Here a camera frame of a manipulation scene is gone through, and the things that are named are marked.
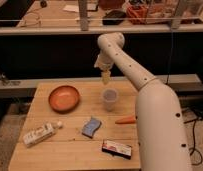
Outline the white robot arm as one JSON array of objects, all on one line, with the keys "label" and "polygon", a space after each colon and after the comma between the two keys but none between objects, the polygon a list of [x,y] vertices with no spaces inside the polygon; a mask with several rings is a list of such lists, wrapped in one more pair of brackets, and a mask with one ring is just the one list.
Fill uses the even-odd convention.
[{"label": "white robot arm", "polygon": [[142,171],[193,171],[176,93],[126,54],[122,33],[98,37],[94,64],[102,71],[116,65],[138,91],[135,111]]}]

